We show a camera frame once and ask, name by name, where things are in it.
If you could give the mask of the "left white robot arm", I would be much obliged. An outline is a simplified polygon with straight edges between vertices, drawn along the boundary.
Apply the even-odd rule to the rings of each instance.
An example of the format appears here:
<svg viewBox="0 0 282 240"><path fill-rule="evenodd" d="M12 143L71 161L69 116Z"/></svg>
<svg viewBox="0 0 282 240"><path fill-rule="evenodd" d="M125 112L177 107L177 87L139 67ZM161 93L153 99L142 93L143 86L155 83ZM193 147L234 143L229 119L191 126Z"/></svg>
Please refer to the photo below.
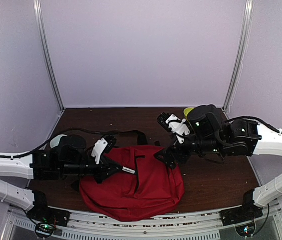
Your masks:
<svg viewBox="0 0 282 240"><path fill-rule="evenodd" d="M49 144L49 150L0 153L0 177L56 181L69 176L92 176L100 184L123 171L122 165L106 156L116 144L113 136L103 136L92 150L86 150L85 139L78 135L60 134Z"/></svg>

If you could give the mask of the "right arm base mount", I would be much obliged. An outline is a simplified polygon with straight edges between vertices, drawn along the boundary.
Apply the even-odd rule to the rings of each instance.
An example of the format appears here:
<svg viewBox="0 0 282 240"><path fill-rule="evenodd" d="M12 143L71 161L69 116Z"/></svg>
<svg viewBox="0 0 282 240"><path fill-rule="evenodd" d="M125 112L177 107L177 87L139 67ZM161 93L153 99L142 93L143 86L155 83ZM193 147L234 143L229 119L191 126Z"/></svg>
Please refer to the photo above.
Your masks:
<svg viewBox="0 0 282 240"><path fill-rule="evenodd" d="M259 228L256 228L255 220L263 216L263 208L255 205L255 201L253 200L254 191L255 190L252 189L244 193L241 206L225 209L219 212L224 227L250 221L250 223L246 225L235 227L237 235L244 239L256 236L265 226L270 213L270 207L269 204L267 204L265 220Z"/></svg>

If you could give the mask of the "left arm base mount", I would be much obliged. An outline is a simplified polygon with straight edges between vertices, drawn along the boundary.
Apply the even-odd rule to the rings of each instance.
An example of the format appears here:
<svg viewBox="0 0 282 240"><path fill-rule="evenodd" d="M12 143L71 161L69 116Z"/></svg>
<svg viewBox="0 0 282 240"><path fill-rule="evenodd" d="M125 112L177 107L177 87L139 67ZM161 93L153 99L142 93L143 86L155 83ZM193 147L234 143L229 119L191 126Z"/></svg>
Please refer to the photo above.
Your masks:
<svg viewBox="0 0 282 240"><path fill-rule="evenodd" d="M47 204L44 193L31 191L34 196L33 207L25 210L26 217L35 225L34 233L41 239L51 237L57 227L67 227L70 212L66 210L51 208Z"/></svg>

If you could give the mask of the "teal-capped white marker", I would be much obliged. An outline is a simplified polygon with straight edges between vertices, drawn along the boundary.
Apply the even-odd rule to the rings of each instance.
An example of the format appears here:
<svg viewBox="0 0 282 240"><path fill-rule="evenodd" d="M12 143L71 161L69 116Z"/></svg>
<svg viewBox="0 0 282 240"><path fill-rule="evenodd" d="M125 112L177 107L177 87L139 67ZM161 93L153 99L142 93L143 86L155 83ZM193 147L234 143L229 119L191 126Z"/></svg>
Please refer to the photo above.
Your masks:
<svg viewBox="0 0 282 240"><path fill-rule="evenodd" d="M129 173L129 174L132 174L132 175L136 174L136 171L135 171L135 170L130 169L130 168L127 168L127 167L123 167L123 168L122 168L122 171L123 171L123 172L126 172L126 173Z"/></svg>

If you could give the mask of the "red backpack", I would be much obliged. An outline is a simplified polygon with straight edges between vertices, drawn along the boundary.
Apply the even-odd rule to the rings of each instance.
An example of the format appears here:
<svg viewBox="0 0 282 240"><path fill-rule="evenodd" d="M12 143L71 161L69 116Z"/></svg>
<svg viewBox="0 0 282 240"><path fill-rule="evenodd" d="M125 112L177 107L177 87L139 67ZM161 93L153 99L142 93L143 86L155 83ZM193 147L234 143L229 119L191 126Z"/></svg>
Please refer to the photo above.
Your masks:
<svg viewBox="0 0 282 240"><path fill-rule="evenodd" d="M173 211L185 190L179 167L168 168L154 155L156 145L116 147L106 154L135 174L119 172L97 184L92 176L79 180L78 191L93 212L120 222L136 222Z"/></svg>

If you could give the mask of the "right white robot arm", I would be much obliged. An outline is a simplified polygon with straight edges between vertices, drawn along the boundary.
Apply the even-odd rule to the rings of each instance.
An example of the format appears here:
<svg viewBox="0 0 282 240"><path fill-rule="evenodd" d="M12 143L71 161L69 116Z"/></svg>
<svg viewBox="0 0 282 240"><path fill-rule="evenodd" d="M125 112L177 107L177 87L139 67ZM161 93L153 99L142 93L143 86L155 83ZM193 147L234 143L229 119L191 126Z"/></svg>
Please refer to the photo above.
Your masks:
<svg viewBox="0 0 282 240"><path fill-rule="evenodd" d="M202 159L215 155L248 157L253 160L282 160L282 129L252 116L226 119L212 104L184 109L183 117L161 113L158 124L169 132L172 143L154 154L167 167L186 163L192 155ZM282 196L282 171L268 174L268 182L246 192L237 217L247 221L271 201Z"/></svg>

